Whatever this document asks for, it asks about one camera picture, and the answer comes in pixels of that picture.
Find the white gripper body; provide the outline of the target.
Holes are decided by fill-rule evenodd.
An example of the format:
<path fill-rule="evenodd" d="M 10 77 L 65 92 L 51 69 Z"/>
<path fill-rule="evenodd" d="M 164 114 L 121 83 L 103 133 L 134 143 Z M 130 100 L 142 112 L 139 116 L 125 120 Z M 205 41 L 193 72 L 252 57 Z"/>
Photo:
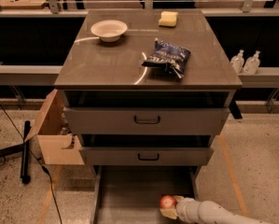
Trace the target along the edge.
<path fill-rule="evenodd" d="M 176 213 L 179 219 L 189 224 L 203 224 L 198 214 L 200 204 L 200 202 L 195 201 L 194 199 L 183 198 L 176 205 Z"/>

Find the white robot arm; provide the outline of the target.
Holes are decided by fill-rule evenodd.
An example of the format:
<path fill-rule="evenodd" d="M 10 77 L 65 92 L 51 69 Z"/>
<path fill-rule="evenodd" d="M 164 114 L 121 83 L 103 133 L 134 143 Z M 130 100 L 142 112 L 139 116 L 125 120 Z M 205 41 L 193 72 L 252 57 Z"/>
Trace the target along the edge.
<path fill-rule="evenodd" d="M 176 195 L 164 195 L 160 198 L 160 213 L 170 219 L 180 219 L 186 224 L 271 224 L 233 214 L 212 201 L 199 202 Z"/>

